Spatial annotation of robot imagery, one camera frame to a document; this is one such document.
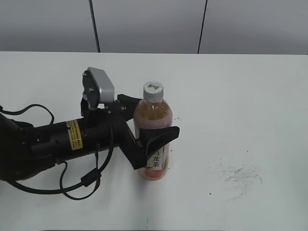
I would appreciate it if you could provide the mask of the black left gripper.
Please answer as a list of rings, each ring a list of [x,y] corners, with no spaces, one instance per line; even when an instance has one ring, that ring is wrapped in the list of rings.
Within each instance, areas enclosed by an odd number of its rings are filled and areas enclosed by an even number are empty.
[[[83,144],[87,152],[119,147],[134,169],[147,165],[147,157],[177,139],[180,128],[177,126],[160,129],[140,129],[139,141],[132,134],[127,121],[133,118],[141,99],[124,94],[117,101],[108,104],[107,109],[89,111],[83,117]]]

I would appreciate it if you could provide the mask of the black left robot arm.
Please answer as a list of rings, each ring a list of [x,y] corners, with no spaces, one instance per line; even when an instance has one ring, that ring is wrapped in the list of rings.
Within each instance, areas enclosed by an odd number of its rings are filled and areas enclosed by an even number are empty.
[[[160,148],[175,140],[176,126],[142,129],[135,138],[127,122],[139,99],[120,94],[104,108],[90,110],[81,101],[82,117],[35,127],[13,120],[13,112],[0,112],[0,178],[29,179],[63,161],[119,147],[134,169],[145,167]]]

